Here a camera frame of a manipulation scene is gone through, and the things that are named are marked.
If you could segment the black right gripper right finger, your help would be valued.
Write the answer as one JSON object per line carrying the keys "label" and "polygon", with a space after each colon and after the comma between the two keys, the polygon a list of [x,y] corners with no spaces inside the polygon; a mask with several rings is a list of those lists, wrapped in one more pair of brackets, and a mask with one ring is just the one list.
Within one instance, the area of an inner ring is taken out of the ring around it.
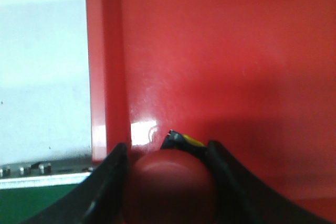
{"label": "black right gripper right finger", "polygon": [[216,223],[328,223],[266,185],[219,141],[209,141],[206,164],[218,190]]}

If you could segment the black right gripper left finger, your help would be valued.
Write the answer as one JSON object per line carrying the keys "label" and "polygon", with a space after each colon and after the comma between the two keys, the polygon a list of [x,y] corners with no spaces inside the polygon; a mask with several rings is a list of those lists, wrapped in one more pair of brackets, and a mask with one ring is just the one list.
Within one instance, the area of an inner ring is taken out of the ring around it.
{"label": "black right gripper left finger", "polygon": [[128,171],[127,146],[119,143],[76,188],[22,223],[122,223]]}

